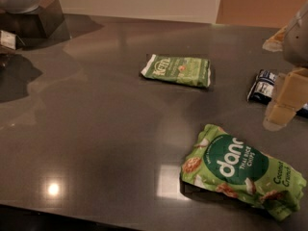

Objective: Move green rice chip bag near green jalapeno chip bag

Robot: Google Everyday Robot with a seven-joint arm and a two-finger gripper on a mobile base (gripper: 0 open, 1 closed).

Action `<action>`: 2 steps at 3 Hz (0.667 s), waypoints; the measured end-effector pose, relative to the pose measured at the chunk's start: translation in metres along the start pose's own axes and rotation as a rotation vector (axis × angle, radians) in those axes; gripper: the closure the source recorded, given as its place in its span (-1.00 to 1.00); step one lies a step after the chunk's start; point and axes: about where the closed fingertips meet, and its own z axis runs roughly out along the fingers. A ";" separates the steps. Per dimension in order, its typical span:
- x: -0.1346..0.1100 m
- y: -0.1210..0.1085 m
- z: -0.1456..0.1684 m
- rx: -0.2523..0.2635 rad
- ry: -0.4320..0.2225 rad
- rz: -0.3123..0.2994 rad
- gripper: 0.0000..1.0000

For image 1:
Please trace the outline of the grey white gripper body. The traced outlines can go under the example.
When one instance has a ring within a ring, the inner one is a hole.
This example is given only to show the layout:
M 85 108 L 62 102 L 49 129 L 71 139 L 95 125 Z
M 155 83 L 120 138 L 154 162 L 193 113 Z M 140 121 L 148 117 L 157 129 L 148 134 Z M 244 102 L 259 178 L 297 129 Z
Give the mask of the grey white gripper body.
M 296 12 L 287 26 L 283 57 L 290 64 L 308 67 L 308 2 Z

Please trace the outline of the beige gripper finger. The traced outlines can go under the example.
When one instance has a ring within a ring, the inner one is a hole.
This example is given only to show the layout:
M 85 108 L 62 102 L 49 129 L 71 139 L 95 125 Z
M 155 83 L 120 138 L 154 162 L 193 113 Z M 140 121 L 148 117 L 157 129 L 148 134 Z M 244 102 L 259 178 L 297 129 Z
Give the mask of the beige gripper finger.
M 296 67 L 287 74 L 279 73 L 267 106 L 263 126 L 279 131 L 308 102 L 308 69 Z
M 287 27 L 279 29 L 274 35 L 266 39 L 262 48 L 270 52 L 279 52 L 283 48 L 283 41 Z

